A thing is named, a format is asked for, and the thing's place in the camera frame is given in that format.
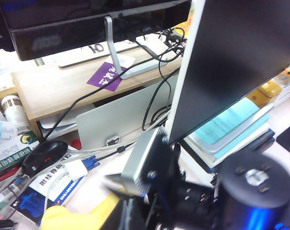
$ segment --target purple card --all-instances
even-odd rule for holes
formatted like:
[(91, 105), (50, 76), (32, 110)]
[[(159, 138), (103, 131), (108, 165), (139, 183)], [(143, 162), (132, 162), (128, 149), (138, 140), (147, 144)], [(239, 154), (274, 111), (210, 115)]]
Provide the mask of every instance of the purple card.
[[(94, 85), (94, 86), (104, 86), (113, 78), (117, 77), (118, 73), (115, 70), (113, 64), (105, 62), (102, 66), (94, 73), (94, 75), (88, 80), (87, 84)], [(106, 90), (115, 91), (118, 85), (121, 83), (122, 79), (118, 78), (112, 84), (105, 87)]]

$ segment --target computer mouse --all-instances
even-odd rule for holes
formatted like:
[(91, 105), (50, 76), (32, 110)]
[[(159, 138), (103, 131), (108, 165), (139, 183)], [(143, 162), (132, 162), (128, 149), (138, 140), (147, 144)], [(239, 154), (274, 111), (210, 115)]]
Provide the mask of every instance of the computer mouse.
[(29, 177), (33, 177), (61, 159), (67, 149), (67, 143), (59, 140), (48, 140), (39, 144), (23, 161), (22, 168), (24, 173)]

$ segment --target monitor back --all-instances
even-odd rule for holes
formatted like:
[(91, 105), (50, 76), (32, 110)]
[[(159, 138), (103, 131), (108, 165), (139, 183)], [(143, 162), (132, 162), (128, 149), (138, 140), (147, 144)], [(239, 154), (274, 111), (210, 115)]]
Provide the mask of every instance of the monitor back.
[(204, 7), (192, 24), (166, 124), (170, 143), (290, 64), (290, 0), (196, 2)]

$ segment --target computer monitor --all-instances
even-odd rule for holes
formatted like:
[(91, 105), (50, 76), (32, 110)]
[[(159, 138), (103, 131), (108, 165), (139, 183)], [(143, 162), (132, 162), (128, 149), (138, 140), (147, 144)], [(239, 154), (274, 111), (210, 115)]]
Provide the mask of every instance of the computer monitor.
[(114, 42), (187, 20), (191, 0), (0, 0), (20, 60), (105, 41), (104, 18), (113, 19)]
[(169, 142), (186, 137), (290, 64), (290, 0), (196, 0)]

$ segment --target white bottle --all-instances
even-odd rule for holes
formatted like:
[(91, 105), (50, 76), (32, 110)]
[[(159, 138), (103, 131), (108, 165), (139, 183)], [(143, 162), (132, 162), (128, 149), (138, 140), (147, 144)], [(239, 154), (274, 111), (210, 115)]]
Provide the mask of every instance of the white bottle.
[(8, 141), (18, 135), (18, 129), (15, 124), (0, 121), (0, 144)]
[(30, 130), (30, 124), (19, 97), (6, 96), (2, 99), (1, 105), (6, 120), (17, 126), (19, 134)]

